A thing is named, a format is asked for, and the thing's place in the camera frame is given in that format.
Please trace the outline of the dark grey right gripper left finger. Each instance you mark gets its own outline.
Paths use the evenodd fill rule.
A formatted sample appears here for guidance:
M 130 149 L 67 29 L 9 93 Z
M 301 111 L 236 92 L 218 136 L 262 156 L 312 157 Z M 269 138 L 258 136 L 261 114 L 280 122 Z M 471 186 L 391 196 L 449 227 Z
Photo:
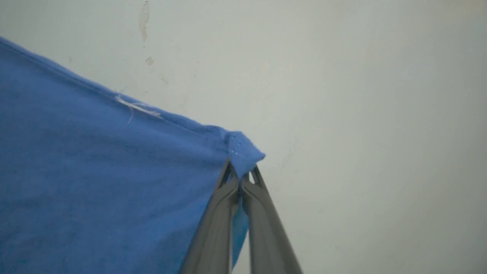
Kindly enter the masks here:
M 230 274 L 232 272 L 233 219 L 240 206 L 239 187 L 236 170 L 227 159 L 179 273 Z

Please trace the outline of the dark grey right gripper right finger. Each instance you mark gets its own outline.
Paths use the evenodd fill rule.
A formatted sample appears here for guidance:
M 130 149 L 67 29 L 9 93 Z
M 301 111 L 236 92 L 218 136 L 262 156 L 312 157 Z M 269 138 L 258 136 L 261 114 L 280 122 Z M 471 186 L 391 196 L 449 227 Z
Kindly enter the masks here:
M 243 208 L 249 219 L 251 274 L 302 274 L 257 166 L 243 177 L 241 189 Z

